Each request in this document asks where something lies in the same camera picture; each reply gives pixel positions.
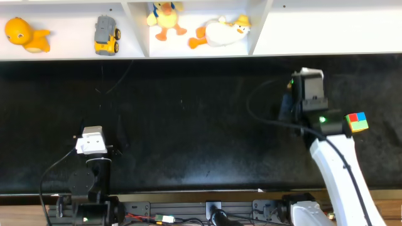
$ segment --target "green light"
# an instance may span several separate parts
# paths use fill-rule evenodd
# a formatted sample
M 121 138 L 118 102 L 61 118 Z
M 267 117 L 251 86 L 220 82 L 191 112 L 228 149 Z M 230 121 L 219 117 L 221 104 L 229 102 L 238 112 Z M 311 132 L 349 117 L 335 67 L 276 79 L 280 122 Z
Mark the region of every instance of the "green light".
M 326 118 L 320 116 L 320 122 L 321 122 L 321 123 L 324 123 L 326 120 L 327 120 Z

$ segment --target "yellow and gray toy truck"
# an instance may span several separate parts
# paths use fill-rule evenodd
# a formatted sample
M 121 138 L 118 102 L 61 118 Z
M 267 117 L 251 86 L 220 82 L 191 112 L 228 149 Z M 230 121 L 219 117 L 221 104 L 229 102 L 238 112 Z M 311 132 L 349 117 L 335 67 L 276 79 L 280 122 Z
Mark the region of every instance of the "yellow and gray toy truck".
M 99 16 L 95 24 L 95 52 L 98 55 L 113 56 L 119 51 L 117 40 L 120 39 L 120 30 L 116 28 L 116 21 L 110 16 Z

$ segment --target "toy cube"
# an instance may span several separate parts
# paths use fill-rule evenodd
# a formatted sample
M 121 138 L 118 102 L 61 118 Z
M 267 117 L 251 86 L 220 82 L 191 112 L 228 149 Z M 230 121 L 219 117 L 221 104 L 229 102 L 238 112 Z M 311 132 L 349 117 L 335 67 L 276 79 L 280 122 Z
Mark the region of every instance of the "toy cube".
M 359 132 L 369 128 L 364 112 L 348 114 L 346 120 L 352 132 Z

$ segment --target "truck wheel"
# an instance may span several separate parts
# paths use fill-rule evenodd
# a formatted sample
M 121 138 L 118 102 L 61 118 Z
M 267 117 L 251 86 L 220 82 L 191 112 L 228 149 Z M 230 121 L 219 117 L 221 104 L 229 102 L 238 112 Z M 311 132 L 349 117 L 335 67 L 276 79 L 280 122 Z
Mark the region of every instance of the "truck wheel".
M 120 32 L 119 29 L 116 28 L 116 30 L 115 30 L 115 32 L 114 32 L 114 38 L 115 38 L 116 40 L 120 40 L 120 37 L 121 37 L 121 32 Z
M 114 43 L 114 52 L 117 53 L 119 51 L 119 44 L 117 42 Z

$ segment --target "black tabletop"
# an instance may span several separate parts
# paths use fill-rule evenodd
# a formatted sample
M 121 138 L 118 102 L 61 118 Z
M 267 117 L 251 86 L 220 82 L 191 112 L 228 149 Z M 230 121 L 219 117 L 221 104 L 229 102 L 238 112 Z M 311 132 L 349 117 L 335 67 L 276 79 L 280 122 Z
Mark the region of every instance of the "black tabletop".
M 0 64 L 1 194 L 38 193 L 40 175 L 71 150 L 82 122 L 108 138 L 119 117 L 130 147 L 113 159 L 112 193 L 323 188 L 303 141 L 245 107 L 255 87 L 276 80 L 251 108 L 277 118 L 300 67 L 324 71 L 331 107 L 366 113 L 369 129 L 354 139 L 367 184 L 401 188 L 401 55 L 135 60 L 122 78 L 130 63 Z M 83 166 L 85 158 L 69 156 L 45 178 L 45 193 L 67 191 Z

